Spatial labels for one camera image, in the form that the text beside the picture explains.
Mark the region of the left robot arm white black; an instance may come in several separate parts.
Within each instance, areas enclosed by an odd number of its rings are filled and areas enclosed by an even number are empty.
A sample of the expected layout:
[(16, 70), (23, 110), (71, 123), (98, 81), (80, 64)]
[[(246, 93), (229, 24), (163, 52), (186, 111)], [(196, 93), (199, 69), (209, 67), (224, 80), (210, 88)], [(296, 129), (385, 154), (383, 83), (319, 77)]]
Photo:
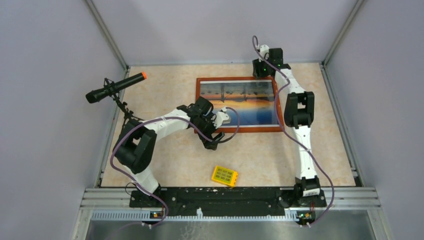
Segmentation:
[(160, 202), (159, 182), (154, 177), (150, 164), (156, 143), (181, 130), (193, 128), (207, 150), (216, 150), (224, 133), (213, 134), (231, 117), (227, 108), (213, 112), (213, 104), (199, 97), (195, 103), (180, 105), (173, 111), (151, 120), (130, 118), (122, 127), (111, 158), (125, 167), (126, 173), (142, 191), (141, 200), (149, 207)]

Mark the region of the black mini tripod stand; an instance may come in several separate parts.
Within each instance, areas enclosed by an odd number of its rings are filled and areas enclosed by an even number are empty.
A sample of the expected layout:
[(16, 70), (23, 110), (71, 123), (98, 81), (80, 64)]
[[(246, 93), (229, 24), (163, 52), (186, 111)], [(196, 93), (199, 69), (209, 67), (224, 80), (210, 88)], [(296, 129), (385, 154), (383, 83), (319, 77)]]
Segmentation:
[(124, 121), (129, 119), (138, 119), (137, 117), (134, 116), (134, 112), (127, 108), (128, 104), (125, 101), (120, 100), (120, 97), (119, 97), (120, 90), (118, 90), (117, 84), (114, 81), (108, 78), (105, 78), (103, 81), (103, 86), (108, 90), (109, 92), (108, 96), (115, 101), (118, 108), (123, 112)]

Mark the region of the black microphone orange tip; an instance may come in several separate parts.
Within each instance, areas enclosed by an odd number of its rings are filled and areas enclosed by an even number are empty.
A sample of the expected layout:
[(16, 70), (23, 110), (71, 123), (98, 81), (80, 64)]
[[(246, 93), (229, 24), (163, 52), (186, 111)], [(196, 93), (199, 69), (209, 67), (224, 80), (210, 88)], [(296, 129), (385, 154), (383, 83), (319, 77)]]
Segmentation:
[(98, 103), (104, 98), (118, 94), (121, 90), (131, 87), (146, 79), (147, 75), (145, 72), (135, 74), (118, 82), (105, 78), (103, 81), (103, 88), (90, 91), (85, 95), (85, 98), (90, 104)]

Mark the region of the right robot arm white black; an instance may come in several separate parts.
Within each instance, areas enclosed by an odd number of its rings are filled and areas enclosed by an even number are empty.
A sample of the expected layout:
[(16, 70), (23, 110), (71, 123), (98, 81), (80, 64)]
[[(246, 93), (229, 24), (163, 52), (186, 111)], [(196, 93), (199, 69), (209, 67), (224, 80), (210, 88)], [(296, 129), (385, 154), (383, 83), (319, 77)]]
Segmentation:
[(258, 59), (252, 61), (253, 76), (257, 79), (272, 77), (278, 87), (275, 95), (286, 96), (284, 126), (290, 130), (289, 138), (295, 142), (298, 151), (293, 200), (299, 206), (307, 206), (321, 192), (314, 158), (311, 156), (315, 95), (298, 83), (290, 65), (284, 63), (282, 48), (270, 48), (264, 44), (255, 46), (254, 49)]

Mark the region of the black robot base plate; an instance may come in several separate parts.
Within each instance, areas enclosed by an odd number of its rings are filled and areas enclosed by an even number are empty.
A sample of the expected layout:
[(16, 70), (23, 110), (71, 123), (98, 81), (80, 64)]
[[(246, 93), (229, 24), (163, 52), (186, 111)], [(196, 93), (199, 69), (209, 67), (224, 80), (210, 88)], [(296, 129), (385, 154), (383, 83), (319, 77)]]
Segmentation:
[(327, 206), (324, 194), (299, 198), (293, 187), (164, 187), (155, 194), (131, 193), (131, 208), (168, 207), (168, 216), (193, 216), (201, 209), (207, 217), (283, 216), (286, 209)]

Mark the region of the aluminium rail frame front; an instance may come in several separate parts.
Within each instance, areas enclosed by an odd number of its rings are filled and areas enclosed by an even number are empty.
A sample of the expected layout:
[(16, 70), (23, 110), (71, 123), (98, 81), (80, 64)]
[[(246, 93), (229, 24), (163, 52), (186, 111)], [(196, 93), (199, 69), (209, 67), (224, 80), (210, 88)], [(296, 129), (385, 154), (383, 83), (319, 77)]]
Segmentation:
[(373, 187), (165, 187), (167, 208), (133, 188), (85, 190), (74, 240), (392, 240)]

